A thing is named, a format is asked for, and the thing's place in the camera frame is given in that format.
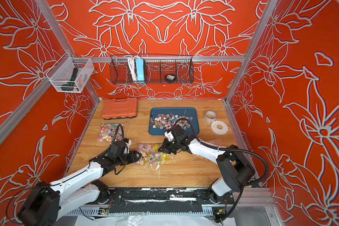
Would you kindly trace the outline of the blue plastic tray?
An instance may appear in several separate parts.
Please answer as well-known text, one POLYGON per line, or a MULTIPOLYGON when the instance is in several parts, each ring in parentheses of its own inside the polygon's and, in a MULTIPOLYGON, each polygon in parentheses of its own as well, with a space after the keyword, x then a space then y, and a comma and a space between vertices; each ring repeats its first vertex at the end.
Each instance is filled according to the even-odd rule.
POLYGON ((193 135, 193 131, 198 135, 200 132, 197 111, 193 107, 157 107, 152 108, 149 119, 149 134, 153 136, 163 136, 164 133, 175 125, 175 122, 180 118, 177 125, 189 135, 193 135))

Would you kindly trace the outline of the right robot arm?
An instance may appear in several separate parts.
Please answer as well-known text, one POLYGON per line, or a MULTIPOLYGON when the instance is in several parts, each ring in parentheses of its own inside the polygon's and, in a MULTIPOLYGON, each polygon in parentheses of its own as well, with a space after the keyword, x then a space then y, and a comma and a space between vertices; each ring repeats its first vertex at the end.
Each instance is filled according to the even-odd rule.
POLYGON ((158 149, 166 154, 177 154, 183 151, 199 155, 213 163, 216 163, 221 178, 211 186, 210 192, 216 196, 223 196, 229 192, 240 192, 248 186, 255 170, 244 155, 244 150, 237 146, 219 147, 204 142, 196 135, 189 135, 179 125, 175 125, 165 132, 163 144, 158 149))

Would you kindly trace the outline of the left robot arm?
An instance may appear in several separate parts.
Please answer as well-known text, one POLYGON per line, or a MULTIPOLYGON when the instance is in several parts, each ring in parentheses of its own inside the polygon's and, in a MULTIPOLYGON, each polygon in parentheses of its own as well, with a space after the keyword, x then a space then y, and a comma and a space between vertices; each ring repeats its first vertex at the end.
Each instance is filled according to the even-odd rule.
POLYGON ((109 187, 100 180, 116 171, 117 166, 136 163, 141 154, 130 150, 131 141, 112 143, 108 149, 89 160, 86 167, 57 181, 37 184, 18 211, 25 226, 52 226, 61 217, 87 203, 113 202, 109 187))

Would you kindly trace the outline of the poured candy pile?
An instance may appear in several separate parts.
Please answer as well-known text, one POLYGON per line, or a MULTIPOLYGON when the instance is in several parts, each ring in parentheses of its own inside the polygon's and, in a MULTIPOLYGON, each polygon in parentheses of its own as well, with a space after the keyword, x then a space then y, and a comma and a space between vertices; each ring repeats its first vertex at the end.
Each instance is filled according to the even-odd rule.
POLYGON ((186 115, 176 115, 173 113, 169 114, 158 114, 157 116, 153 116, 149 121, 150 129, 160 129, 167 130, 172 126, 179 124, 185 130, 190 128, 189 121, 192 121, 194 118, 192 116, 186 115))

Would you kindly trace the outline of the orange tool case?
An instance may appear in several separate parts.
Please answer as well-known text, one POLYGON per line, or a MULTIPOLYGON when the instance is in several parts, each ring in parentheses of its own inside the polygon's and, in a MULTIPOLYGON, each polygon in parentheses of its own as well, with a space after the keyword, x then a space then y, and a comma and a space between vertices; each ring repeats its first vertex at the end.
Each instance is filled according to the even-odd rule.
POLYGON ((108 99, 104 101, 102 118, 106 120, 135 118, 137 107, 137 98, 108 99))

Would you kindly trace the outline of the clear tape roll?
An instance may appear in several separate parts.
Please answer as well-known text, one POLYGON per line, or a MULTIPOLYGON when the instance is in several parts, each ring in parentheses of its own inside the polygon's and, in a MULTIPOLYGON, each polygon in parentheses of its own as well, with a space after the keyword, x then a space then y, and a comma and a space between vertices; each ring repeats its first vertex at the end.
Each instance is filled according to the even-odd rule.
POLYGON ((206 111, 204 114, 204 119, 207 123, 213 123, 214 121, 217 120, 217 114, 214 111, 206 111))

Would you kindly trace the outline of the white tape roll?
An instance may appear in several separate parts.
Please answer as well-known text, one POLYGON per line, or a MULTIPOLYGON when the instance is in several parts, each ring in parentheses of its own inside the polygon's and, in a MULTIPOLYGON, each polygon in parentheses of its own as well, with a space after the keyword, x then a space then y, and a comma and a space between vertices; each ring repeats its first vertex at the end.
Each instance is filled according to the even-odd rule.
POLYGON ((217 135, 225 135, 228 132, 228 126, 223 121, 214 121, 211 124, 211 129, 217 135))

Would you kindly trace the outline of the small black device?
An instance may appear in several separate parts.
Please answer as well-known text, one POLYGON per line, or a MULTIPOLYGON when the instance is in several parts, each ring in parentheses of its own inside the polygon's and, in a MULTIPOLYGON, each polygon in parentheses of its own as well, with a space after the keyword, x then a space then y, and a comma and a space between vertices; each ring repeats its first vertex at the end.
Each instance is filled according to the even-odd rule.
POLYGON ((176 80, 176 76, 175 75, 172 75, 172 74, 168 74, 165 76, 165 81, 174 81, 176 80))

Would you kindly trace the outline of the light blue power bank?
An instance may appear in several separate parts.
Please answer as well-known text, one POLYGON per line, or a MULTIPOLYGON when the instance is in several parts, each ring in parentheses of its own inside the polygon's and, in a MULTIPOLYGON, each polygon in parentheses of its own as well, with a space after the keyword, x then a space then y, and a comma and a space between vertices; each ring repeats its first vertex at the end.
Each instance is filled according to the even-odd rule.
POLYGON ((145 81, 145 65, 144 60, 141 58, 136 59, 137 80, 139 82, 145 81))

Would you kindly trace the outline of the green black screwdriver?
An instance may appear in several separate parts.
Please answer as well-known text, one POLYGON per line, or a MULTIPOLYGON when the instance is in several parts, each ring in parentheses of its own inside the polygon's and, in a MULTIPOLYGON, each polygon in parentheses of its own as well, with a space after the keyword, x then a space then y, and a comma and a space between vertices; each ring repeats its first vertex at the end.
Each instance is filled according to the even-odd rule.
POLYGON ((74 85, 75 85, 75 80, 77 77, 78 73, 78 68, 74 68, 70 80, 65 83, 64 85, 61 86, 62 91, 73 91, 74 85))

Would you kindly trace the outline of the clear acrylic box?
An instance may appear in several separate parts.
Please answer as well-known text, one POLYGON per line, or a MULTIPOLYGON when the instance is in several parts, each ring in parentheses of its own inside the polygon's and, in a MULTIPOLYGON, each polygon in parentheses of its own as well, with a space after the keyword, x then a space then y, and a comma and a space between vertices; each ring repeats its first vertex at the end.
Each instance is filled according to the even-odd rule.
POLYGON ((91 58, 72 57, 66 52, 54 63, 45 75, 57 92, 81 93, 93 72, 94 65, 91 58), (70 80, 75 67, 78 68, 78 73, 74 81, 73 91, 62 91, 61 86, 70 80))

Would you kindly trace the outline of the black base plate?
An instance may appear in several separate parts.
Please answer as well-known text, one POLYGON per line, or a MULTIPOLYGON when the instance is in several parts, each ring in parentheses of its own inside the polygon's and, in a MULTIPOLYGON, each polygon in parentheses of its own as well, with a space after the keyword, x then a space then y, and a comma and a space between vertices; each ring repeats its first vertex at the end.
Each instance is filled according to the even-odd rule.
POLYGON ((109 205, 124 202, 194 202, 197 204, 234 204, 234 196, 226 193, 222 197, 210 199, 206 187, 110 187, 109 196, 102 202, 93 201, 89 204, 109 205))

